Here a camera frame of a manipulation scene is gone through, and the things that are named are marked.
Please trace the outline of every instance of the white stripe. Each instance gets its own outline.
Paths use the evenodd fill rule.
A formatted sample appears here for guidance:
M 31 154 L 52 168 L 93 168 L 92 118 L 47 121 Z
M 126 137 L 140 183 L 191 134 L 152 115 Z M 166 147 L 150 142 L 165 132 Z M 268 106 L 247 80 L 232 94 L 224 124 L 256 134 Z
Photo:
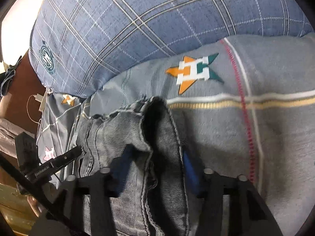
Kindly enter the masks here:
M 237 62 L 239 64 L 239 67 L 242 71 L 242 75 L 244 78 L 244 82 L 245 82 L 245 86 L 247 89 L 247 93 L 248 96 L 251 97 L 252 96 L 252 92 L 249 86 L 249 82 L 248 82 L 248 78 L 245 72 L 245 68 L 243 66 L 243 63 L 241 61 L 241 58 L 239 57 L 237 51 L 235 50 L 234 46 L 228 41 L 227 38 L 224 38 L 224 40 L 226 41 L 226 43 L 231 47 L 231 49 L 233 50 L 233 53 L 237 59 Z M 263 170 L 264 170 L 264 152 L 262 150 L 262 146 L 261 146 L 261 142 L 260 142 L 260 134 L 259 134 L 259 127 L 258 127 L 258 120 L 257 120 L 257 116 L 256 116 L 256 110 L 254 109 L 253 106 L 253 100 L 250 101 L 251 105 L 252 105 L 252 117 L 253 117 L 253 121 L 254 121 L 254 129 L 255 129 L 255 135 L 256 135 L 256 142 L 257 142 L 257 147 L 258 147 L 258 156 L 259 156 L 259 171 L 258 171 L 258 187 L 257 190 L 259 193 L 261 193 L 261 188 L 262 188 L 262 180 L 263 180 Z
M 197 41 L 199 42 L 199 44 L 202 46 L 202 42 L 199 40 L 199 38 L 197 37 L 195 31 L 193 30 L 193 28 L 191 27 L 191 25 L 188 23 L 187 19 L 184 17 L 184 15 L 179 11 L 179 9 L 176 9 L 176 11 L 178 12 L 178 14 L 180 15 L 180 17 L 184 20 L 184 22 L 186 23 L 186 25 L 188 26 L 188 28 L 190 29 L 190 31 L 193 33 L 194 37 L 197 39 Z
M 97 92 L 95 92 L 92 96 L 91 96 L 91 100 L 90 100 L 90 103 L 92 102 L 93 98 L 95 97 Z
M 297 92 L 297 93 L 290 93 L 290 94 L 278 94 L 278 93 L 265 93 L 259 96 L 245 96 L 245 102 L 252 103 L 257 102 L 261 103 L 266 100 L 296 100 L 296 99 L 303 99 L 315 96 L 315 90 L 304 91 L 304 92 Z M 221 93 L 214 96 L 208 97 L 193 97 L 193 98 L 172 98 L 167 100 L 167 104 L 174 104 L 174 103 L 206 103 L 206 102 L 218 102 L 223 100 L 234 100 L 236 102 L 241 101 L 240 96 L 231 95 L 228 93 Z
M 94 18 L 91 16 L 91 14 L 86 10 L 86 8 L 80 4 L 81 8 L 85 11 L 85 13 L 90 17 L 90 19 L 94 22 L 94 24 L 102 31 L 103 34 L 105 34 L 105 36 L 111 41 L 111 37 L 105 32 L 105 30 L 97 23 L 97 21 L 94 20 Z M 133 59 L 134 61 L 137 61 L 133 56 L 131 56 L 129 53 L 125 52 L 122 48 L 119 48 L 119 50 L 121 52 L 123 52 L 124 54 L 126 54 L 128 57 L 130 57 L 131 59 Z
M 47 130 L 48 128 L 50 128 L 50 126 L 56 125 L 56 124 L 58 123 L 59 119 L 60 119 L 62 116 L 64 116 L 67 112 L 69 112 L 70 110 L 72 110 L 72 109 L 74 109 L 75 107 L 80 106 L 80 105 L 81 105 L 81 103 L 78 103 L 76 106 L 73 106 L 73 107 L 67 109 L 66 111 L 64 111 L 64 113 L 63 113 L 61 116 L 56 117 L 56 121 L 55 121 L 54 123 L 52 123 L 52 124 L 48 124 L 48 125 L 43 129 L 42 134 L 43 134 L 43 132 L 44 132 L 45 130 Z
M 263 24 L 263 22 L 262 22 L 261 10 L 260 10 L 260 7 L 259 7 L 259 4 L 258 4 L 258 1 L 257 1 L 257 0 L 255 0 L 255 2 L 256 2 L 257 8 L 258 8 L 259 17 L 260 17 L 260 21 L 261 21 L 261 36 L 264 36 L 264 24 Z
M 80 3 L 80 2 L 81 2 L 81 0 L 79 0 L 79 1 L 77 2 L 77 4 L 76 4 L 75 8 L 73 9 L 72 13 L 71 13 L 71 14 L 70 14 L 70 16 L 69 16 L 69 19 L 71 19 L 71 17 L 72 17 L 71 22 L 73 22 L 73 20 L 75 19 L 75 17 L 77 16 L 77 14 L 78 14 L 78 13 L 79 13 L 79 11 L 80 11 L 80 8 L 78 8 L 78 5 L 79 5 L 79 4 L 80 4 L 80 5 L 81 5 L 81 4 L 84 4 L 84 3 L 85 3 L 85 1 L 86 1 L 86 0 L 84 0 L 82 3 Z M 63 32 L 62 32 L 61 39 L 63 38 L 63 36 L 64 36 L 64 33 L 65 33 L 66 29 L 67 29 L 67 27 L 65 26 L 65 28 L 63 29 Z M 64 37 L 64 39 L 63 39 L 62 44 L 59 46 L 59 49 L 58 49 L 58 54 L 59 54 L 59 52 L 60 52 L 60 48 L 65 48 L 65 47 L 64 47 L 64 43 L 65 43 L 65 40 L 66 40 L 66 36 L 67 36 L 67 34 L 68 34 L 68 31 L 66 32 L 66 35 L 65 35 L 65 37 Z M 71 63 L 71 66 L 70 66 L 69 72 L 70 72 L 70 71 L 71 71 L 71 69 L 72 69 L 73 62 L 74 62 L 74 61 L 78 64 L 78 62 L 75 60 L 75 57 L 76 57 L 76 55 L 77 55 L 78 50 L 79 50 L 79 48 L 80 48 L 80 47 L 81 47 L 81 46 L 80 46 L 80 45 L 78 45 L 78 49 L 77 49 L 77 52 L 75 53 L 74 57 L 73 57 L 73 56 L 70 54 L 70 52 L 68 51 L 69 55 L 70 55 L 70 56 L 71 56 L 71 58 L 72 58 L 72 63 Z M 70 75 L 70 74 L 68 74 L 67 80 L 64 82 L 63 86 L 62 86 L 62 85 L 60 86 L 60 90 L 62 90 L 62 91 L 64 91 L 64 90 L 65 90 L 66 85 L 67 85 L 67 83 L 68 83 L 69 75 Z M 54 83 L 53 83 L 53 85 L 52 85 L 52 88 L 54 87 L 55 83 L 56 83 L 56 79 L 54 79 Z
M 305 14 L 303 12 L 303 25 L 302 25 L 302 29 L 301 29 L 300 35 L 298 35 L 299 37 L 302 36 L 302 32 L 303 32 L 303 29 L 304 29 L 304 24 L 305 24 Z
M 225 10 L 226 10 L 226 13 L 227 13 L 227 15 L 228 15 L 228 17 L 229 17 L 229 19 L 230 19 L 230 21 L 231 21 L 231 24 L 232 24 L 232 27 L 233 27 L 234 34 L 236 34 L 235 25 L 234 25 L 234 22 L 233 22 L 233 20 L 232 20 L 231 15 L 230 15 L 230 12 L 229 12 L 229 10 L 228 10 L 228 8 L 227 8 L 227 6 L 226 6 L 225 2 L 224 2 L 223 0 L 220 0 L 220 1 L 221 1 L 221 3 L 223 4 L 223 6 L 224 6 L 224 8 L 225 8 Z
M 82 114 L 81 114 L 83 117 L 85 117 L 86 119 L 91 119 L 91 116 L 88 116 L 87 114 L 86 114 L 86 112 L 82 112 Z
M 58 8 L 58 6 L 55 4 L 55 2 L 53 0 L 47 0 L 49 2 L 49 4 L 51 5 L 52 9 L 57 13 L 57 15 L 59 16 L 59 18 L 61 19 L 61 21 L 66 25 L 66 27 L 69 29 L 69 31 L 73 34 L 73 36 L 77 39 L 77 41 L 82 45 L 82 43 L 84 43 L 87 48 L 89 48 L 91 50 L 91 52 L 96 56 L 96 58 L 93 57 L 93 55 L 87 50 L 87 48 L 82 45 L 82 47 L 86 50 L 86 52 L 94 59 L 94 61 L 96 61 L 100 66 L 108 69 L 109 71 L 113 72 L 114 74 L 118 74 L 115 73 L 114 71 L 112 71 L 110 68 L 106 67 L 105 65 L 102 65 L 100 62 L 98 62 L 96 59 L 99 58 L 101 62 L 104 62 L 104 64 L 107 64 L 109 67 L 112 67 L 111 65 L 109 65 L 108 63 L 106 63 L 105 61 L 103 61 L 100 57 L 98 57 L 96 55 L 96 53 L 92 50 L 92 48 L 82 39 L 82 37 L 79 35 L 79 33 L 75 30 L 75 28 L 71 25 L 71 23 L 68 21 L 68 19 L 64 16 L 64 14 L 62 13 L 62 11 Z M 62 17 L 59 15 L 59 13 L 57 12 L 57 10 L 60 12 L 60 14 L 62 15 L 62 17 L 65 19 L 65 21 L 69 24 L 69 26 L 67 25 L 67 23 L 62 19 Z
M 121 0 L 121 1 L 130 9 L 130 11 L 138 18 L 138 20 L 140 20 L 141 23 L 155 36 L 155 38 L 157 38 L 157 39 L 165 46 L 166 44 L 153 32 L 153 30 L 152 30 L 151 28 L 148 27 L 147 24 L 144 23 L 144 21 L 142 20 L 142 18 L 139 17 L 139 15 L 130 7 L 130 5 L 129 5 L 128 3 L 126 3 L 125 0 Z M 170 48 L 168 48 L 168 50 L 169 50 L 170 52 L 172 52 L 174 55 L 177 55 L 177 54 L 176 54 L 174 51 L 172 51 Z
M 132 17 L 130 17 L 130 15 L 119 5 L 118 2 L 116 2 L 116 0 L 112 0 L 112 1 L 113 1 L 113 2 L 118 6 L 118 8 L 129 18 L 129 20 L 130 20 L 132 23 L 134 23 L 135 27 L 136 27 L 137 29 L 139 29 L 139 31 L 140 31 L 141 33 L 143 33 L 143 34 L 152 42 L 152 44 L 154 44 L 157 48 L 159 48 L 160 51 L 163 52 L 166 56 L 170 56 L 170 55 L 169 55 L 167 52 L 165 52 L 150 36 L 148 36 L 148 35 L 140 28 L 140 26 L 138 26 L 138 25 L 136 24 L 135 20 L 133 20 Z
M 42 39 L 44 40 L 44 41 L 46 41 L 46 39 L 45 39 L 45 37 L 44 37 L 44 35 L 43 35 L 43 33 L 39 30 L 39 28 L 38 28 L 38 25 L 36 25 L 36 30 L 38 31 L 38 33 L 39 33 L 39 35 L 42 37 Z M 72 57 L 72 55 L 70 54 L 70 52 L 67 50 L 67 48 L 66 47 L 63 47 L 68 53 L 69 53 L 69 55 Z M 75 81 L 75 82 L 77 82 L 77 83 L 81 83 L 80 81 L 78 81 L 75 77 L 74 77 L 74 75 L 71 73 L 71 68 L 70 68 L 70 70 L 68 70 L 67 69 L 67 67 L 64 65 L 64 63 L 63 63 L 63 61 L 61 60 L 61 58 L 57 55 L 57 53 L 55 53 L 53 50 L 50 50 L 51 51 L 51 53 L 53 54 L 53 55 L 55 55 L 55 57 L 56 57 L 56 61 L 58 61 L 62 66 L 63 66 L 63 68 L 66 70 L 66 72 L 68 73 L 68 77 L 69 77 L 69 75 L 71 76 L 71 78 L 72 78 L 72 80 L 73 81 Z M 79 65 L 79 63 L 73 58 L 73 60 L 78 64 L 78 66 L 80 67 L 80 69 L 81 70 L 83 70 L 83 68 Z
M 50 28 L 51 32 L 55 34 L 56 40 L 57 40 L 58 42 L 61 42 L 61 40 L 59 40 L 59 38 L 58 38 L 56 32 L 49 26 L 49 24 L 48 24 L 44 19 L 42 19 L 42 20 L 43 20 L 44 23 Z M 46 41 L 46 39 L 45 39 L 43 33 L 39 30 L 38 25 L 36 25 L 36 28 L 37 28 L 38 33 L 39 33 L 39 34 L 41 35 L 41 37 L 43 38 L 43 40 Z M 78 63 L 78 61 L 76 61 L 76 60 L 74 59 L 74 57 L 71 55 L 70 51 L 68 51 L 68 49 L 67 49 L 66 47 L 64 47 L 64 46 L 62 46 L 62 48 L 64 48 L 64 49 L 68 52 L 68 54 L 69 54 L 70 57 L 73 59 L 73 61 L 76 62 L 77 65 L 83 70 L 83 68 L 80 66 L 80 64 Z M 61 58 L 60 58 L 56 53 L 54 53 L 54 54 L 55 54 L 56 57 L 58 57 L 58 58 L 60 59 L 60 61 L 58 61 L 58 62 L 60 62 L 60 64 L 62 64 L 62 65 L 64 66 L 64 64 L 63 64 L 63 62 L 62 62 L 62 60 L 61 60 Z
M 61 154 L 64 154 L 63 148 L 62 148 L 62 142 L 61 142 L 61 139 L 60 139 L 58 124 L 56 124 L 56 130 L 57 130 L 57 137 L 58 137 L 58 142 L 59 142 L 59 145 L 60 145 Z
M 180 7 L 184 6 L 184 5 L 187 5 L 187 4 L 196 2 L 196 1 L 199 1 L 199 0 L 189 0 L 189 1 L 184 2 L 184 3 L 182 3 L 182 4 L 176 5 L 175 7 L 168 8 L 168 9 L 166 9 L 166 10 L 164 10 L 164 11 L 161 11 L 161 12 L 159 12 L 159 13 L 157 13 L 157 14 L 151 16 L 151 17 L 148 18 L 144 23 L 148 23 L 149 21 L 153 20 L 154 18 L 158 17 L 159 15 L 161 15 L 161 14 L 163 14 L 163 13 L 166 13 L 166 12 L 171 11 L 171 10 L 173 10 L 173 9 L 180 8 Z M 140 15 L 140 17 L 144 17 L 144 16 L 147 15 L 149 12 L 155 10 L 156 8 L 159 8 L 160 5 L 157 5 L 157 6 L 153 7 L 153 8 L 151 8 L 151 9 L 149 9 L 148 11 L 146 11 L 145 13 L 143 13 L 142 15 Z M 103 48 L 103 50 L 100 52 L 100 54 L 103 53 L 103 51 L 105 51 L 105 50 L 113 43 L 113 41 L 115 41 L 119 36 L 121 36 L 122 33 L 124 33 L 125 30 L 126 30 L 127 28 L 129 28 L 132 24 L 133 24 L 133 22 L 131 22 L 128 26 L 126 26 L 123 30 L 121 30 L 121 31 L 113 38 L 113 40 L 110 41 L 110 42 Z M 118 45 L 120 45 L 123 41 L 125 41 L 125 40 L 126 40 L 131 34 L 133 34 L 133 32 L 135 32 L 136 30 L 137 30 L 137 28 L 134 28 L 132 31 L 130 31 L 130 32 L 129 32 L 125 37 L 123 37 L 113 48 L 111 48 L 111 49 L 104 55 L 103 58 L 107 57 L 107 55 L 108 55 L 109 53 L 111 53 Z
M 51 28 L 54 28 L 56 18 L 57 18 L 57 14 L 55 14 L 54 21 L 53 21 L 53 24 L 52 24 Z M 48 37 L 47 45 L 49 45 L 49 41 L 50 41 L 50 38 L 51 38 L 51 34 L 52 34 L 52 33 L 50 32 L 49 37 Z
M 285 14 L 284 14 L 284 7 L 283 7 L 282 0 L 280 0 L 280 2 L 281 2 L 282 12 L 283 12 L 283 35 L 284 35 L 284 31 L 285 31 Z
M 108 7 L 102 12 L 102 14 L 97 18 L 97 20 L 96 20 L 96 22 L 98 22 L 99 21 L 99 19 L 103 16 L 103 14 L 113 5 L 114 3 L 112 2 L 110 5 L 108 5 Z M 90 27 L 90 29 L 87 31 L 87 33 L 85 34 L 85 36 L 83 37 L 83 39 L 85 39 L 86 38 L 86 36 L 89 34 L 89 32 L 92 30 L 92 28 L 95 26 L 95 23 L 93 23 L 93 25 Z M 116 43 L 111 39 L 111 41 L 109 42 L 109 43 L 112 43 L 113 42 L 113 44 L 115 45 Z M 80 48 L 81 46 L 79 45 L 78 46 L 78 48 L 77 48 L 77 51 L 76 51 L 76 53 L 75 53 L 75 55 L 74 55 L 74 57 L 76 57 L 77 56 L 77 53 L 78 53 L 78 51 L 79 51 L 79 48 Z M 107 48 L 107 46 L 101 51 L 101 52 L 99 52 L 99 54 L 97 55 L 97 56 L 100 56 L 100 54 L 102 54 L 103 53 L 103 51 L 105 50 Z
M 229 35 L 231 35 L 230 30 L 229 30 L 229 27 L 227 26 L 226 20 L 225 20 L 223 14 L 222 14 L 222 11 L 220 10 L 220 8 L 219 8 L 218 4 L 216 3 L 216 1 L 215 1 L 215 0 L 212 0 L 212 1 L 213 1 L 213 4 L 215 5 L 215 7 L 218 9 L 219 14 L 221 15 L 221 18 L 222 18 L 223 23 L 224 23 L 224 25 L 225 25 L 225 27 L 226 27 L 227 33 L 228 33 Z
M 286 9 L 287 9 L 287 13 L 288 13 L 288 30 L 287 30 L 287 35 L 289 35 L 289 27 L 290 27 L 289 9 L 288 9 L 288 5 L 287 5 L 286 0 L 284 0 L 284 3 L 285 3 L 285 7 L 286 7 Z

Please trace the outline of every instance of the brown wooden surface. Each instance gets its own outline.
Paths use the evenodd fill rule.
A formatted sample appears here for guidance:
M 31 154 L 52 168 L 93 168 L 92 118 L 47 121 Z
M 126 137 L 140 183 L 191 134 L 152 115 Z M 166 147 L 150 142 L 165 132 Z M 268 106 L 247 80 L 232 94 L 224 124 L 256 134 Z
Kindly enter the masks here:
M 21 195 L 18 189 L 0 185 L 0 212 L 9 226 L 18 235 L 28 235 L 37 220 L 27 197 Z
M 3 118 L 26 131 L 36 134 L 38 125 L 29 119 L 26 111 L 26 103 L 30 95 L 39 93 L 43 96 L 45 88 L 42 86 L 30 64 L 28 52 L 17 67 L 15 77 L 8 92 L 12 96 L 9 99 Z M 39 106 L 40 103 L 35 101 L 34 97 L 31 97 L 28 102 L 28 111 L 31 118 L 35 121 L 39 121 L 42 116 L 41 112 L 38 111 Z
M 18 160 L 16 158 L 14 158 L 10 155 L 7 155 L 3 152 L 1 152 L 1 155 L 4 158 L 6 158 L 14 167 L 19 169 Z M 0 184 L 8 185 L 8 186 L 11 186 L 13 188 L 17 188 L 16 187 L 16 181 L 12 177 L 10 177 L 9 174 L 7 172 L 5 172 L 2 167 L 0 167 Z

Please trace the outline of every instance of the white wall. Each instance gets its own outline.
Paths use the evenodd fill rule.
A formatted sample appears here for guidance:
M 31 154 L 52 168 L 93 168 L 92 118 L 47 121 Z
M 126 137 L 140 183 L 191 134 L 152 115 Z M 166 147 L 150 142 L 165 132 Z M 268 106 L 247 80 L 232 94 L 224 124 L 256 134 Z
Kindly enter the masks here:
M 17 0 L 2 22 L 3 61 L 14 65 L 30 45 L 30 35 L 43 0 Z

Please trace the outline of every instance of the pink star logo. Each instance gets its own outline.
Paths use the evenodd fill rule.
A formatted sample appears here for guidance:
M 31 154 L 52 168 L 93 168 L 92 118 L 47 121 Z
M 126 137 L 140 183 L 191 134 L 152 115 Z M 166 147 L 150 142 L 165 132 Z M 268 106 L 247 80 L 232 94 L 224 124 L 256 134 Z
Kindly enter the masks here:
M 53 147 L 51 150 L 49 150 L 47 147 L 45 149 L 45 154 L 46 156 L 44 157 L 44 160 L 45 161 L 48 161 L 50 159 L 54 159 L 56 158 L 56 155 L 55 155 L 55 147 Z

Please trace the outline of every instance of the metal pin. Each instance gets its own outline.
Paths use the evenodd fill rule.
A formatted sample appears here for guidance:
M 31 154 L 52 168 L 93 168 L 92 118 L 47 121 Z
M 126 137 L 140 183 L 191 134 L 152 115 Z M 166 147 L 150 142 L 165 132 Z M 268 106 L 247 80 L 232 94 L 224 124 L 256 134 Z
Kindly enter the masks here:
M 245 182 L 245 181 L 247 181 L 247 177 L 244 176 L 244 175 L 239 175 L 239 176 L 238 176 L 238 180 Z
M 74 181 L 77 177 L 75 175 L 69 175 L 67 176 L 66 180 L 67 181 Z
M 111 172 L 111 169 L 109 167 L 105 167 L 105 168 L 100 169 L 100 172 L 102 174 L 108 174 L 109 172 Z
M 205 168 L 204 169 L 204 173 L 207 174 L 207 175 L 211 175 L 211 174 L 214 173 L 214 171 L 211 168 Z

